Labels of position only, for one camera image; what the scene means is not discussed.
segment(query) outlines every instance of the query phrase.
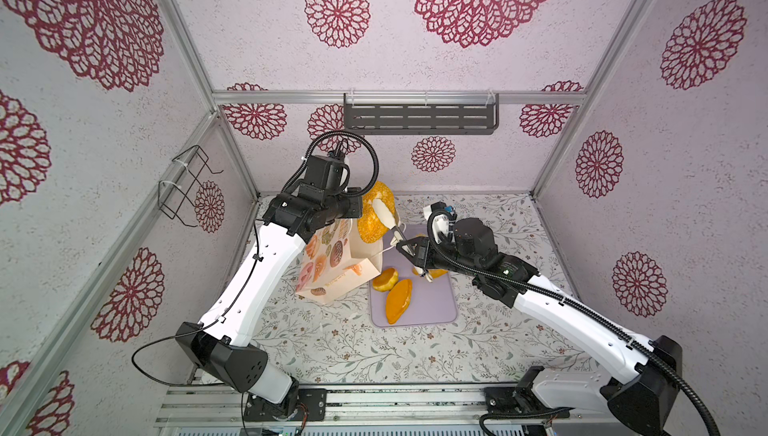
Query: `wire rack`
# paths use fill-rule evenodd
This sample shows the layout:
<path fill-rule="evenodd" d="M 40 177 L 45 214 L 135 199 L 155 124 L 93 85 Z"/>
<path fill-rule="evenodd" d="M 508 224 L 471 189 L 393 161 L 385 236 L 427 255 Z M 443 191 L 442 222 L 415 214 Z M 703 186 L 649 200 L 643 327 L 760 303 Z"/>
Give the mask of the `wire rack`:
<path fill-rule="evenodd" d="M 196 161 L 200 160 L 202 162 L 202 165 L 199 169 L 197 169 L 197 172 L 194 172 L 190 169 L 190 166 Z M 207 169 L 208 172 L 211 174 L 221 174 L 224 172 L 222 169 L 221 171 L 214 171 L 210 168 L 208 165 L 208 154 L 205 152 L 203 148 L 201 148 L 199 145 L 193 145 L 187 150 L 183 151 L 182 153 L 178 154 L 175 158 L 172 159 L 172 162 L 175 162 L 177 164 L 181 164 L 184 166 L 184 171 L 180 172 L 178 176 L 173 181 L 158 181 L 158 208 L 168 216 L 171 220 L 178 219 L 181 221 L 181 224 L 187 226 L 188 228 L 197 228 L 197 224 L 187 224 L 184 222 L 184 220 L 179 215 L 179 210 L 181 210 L 181 206 L 184 205 L 184 202 L 187 201 L 192 205 L 192 208 L 195 208 L 195 203 L 192 202 L 192 200 L 189 198 L 188 194 L 192 190 L 192 188 L 195 186 L 195 183 L 197 183 L 198 186 L 202 186 L 203 184 L 200 182 L 200 173 L 203 172 L 204 169 Z M 192 176 L 192 181 L 190 182 L 189 187 L 185 190 L 181 187 L 180 181 L 184 177 L 185 174 L 188 174 Z M 168 201 L 173 197 L 173 195 L 178 192 L 181 194 L 181 200 L 179 200 L 179 203 L 176 205 L 176 207 L 172 207 L 173 203 L 168 204 Z"/>

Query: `paper bag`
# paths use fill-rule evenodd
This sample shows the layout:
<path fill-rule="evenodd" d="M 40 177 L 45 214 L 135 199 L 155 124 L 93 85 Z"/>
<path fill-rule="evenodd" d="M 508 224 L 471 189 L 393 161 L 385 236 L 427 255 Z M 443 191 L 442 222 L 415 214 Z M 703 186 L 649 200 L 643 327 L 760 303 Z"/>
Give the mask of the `paper bag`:
<path fill-rule="evenodd" d="M 296 294 L 321 305 L 345 295 L 381 274 L 383 246 L 360 239 L 357 219 L 337 219 L 307 243 Z"/>

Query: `purple cutting board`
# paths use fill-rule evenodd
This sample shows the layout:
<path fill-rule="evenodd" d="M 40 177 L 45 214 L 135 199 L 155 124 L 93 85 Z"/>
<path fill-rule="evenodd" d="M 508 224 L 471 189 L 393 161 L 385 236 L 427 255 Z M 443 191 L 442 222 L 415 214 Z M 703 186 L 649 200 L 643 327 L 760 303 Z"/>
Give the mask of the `purple cutting board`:
<path fill-rule="evenodd" d="M 427 225 L 409 226 L 404 234 L 407 238 L 415 238 L 426 234 Z M 392 231 L 384 235 L 384 244 L 392 240 Z M 443 325 L 452 323 L 458 316 L 456 298 L 453 296 L 450 275 L 438 277 L 434 282 L 428 282 L 424 277 L 413 274 L 413 265 L 401 255 L 397 249 L 389 249 L 382 255 L 382 270 L 397 269 L 400 280 L 413 281 L 411 305 L 393 325 L 386 320 L 386 296 L 389 292 L 380 292 L 368 283 L 371 302 L 371 320 L 379 328 L 395 328 L 401 326 Z"/>

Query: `floral tablecloth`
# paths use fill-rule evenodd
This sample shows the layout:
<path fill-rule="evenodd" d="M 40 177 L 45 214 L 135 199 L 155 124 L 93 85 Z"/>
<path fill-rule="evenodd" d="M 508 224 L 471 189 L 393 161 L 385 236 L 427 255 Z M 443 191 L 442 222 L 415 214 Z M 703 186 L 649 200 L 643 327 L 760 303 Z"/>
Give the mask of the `floral tablecloth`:
<path fill-rule="evenodd" d="M 409 224 L 422 224 L 422 208 L 435 201 L 452 205 L 459 218 L 482 219 L 494 230 L 499 250 L 524 258 L 571 294 L 530 197 L 396 198 Z M 254 344 L 304 383 L 500 382 L 519 379 L 533 364 L 570 371 L 597 366 L 551 328 L 475 290 L 464 275 L 450 275 L 455 322 L 381 329 L 371 323 L 367 284 L 323 307 L 294 294 L 298 271 L 296 260 L 265 307 Z"/>

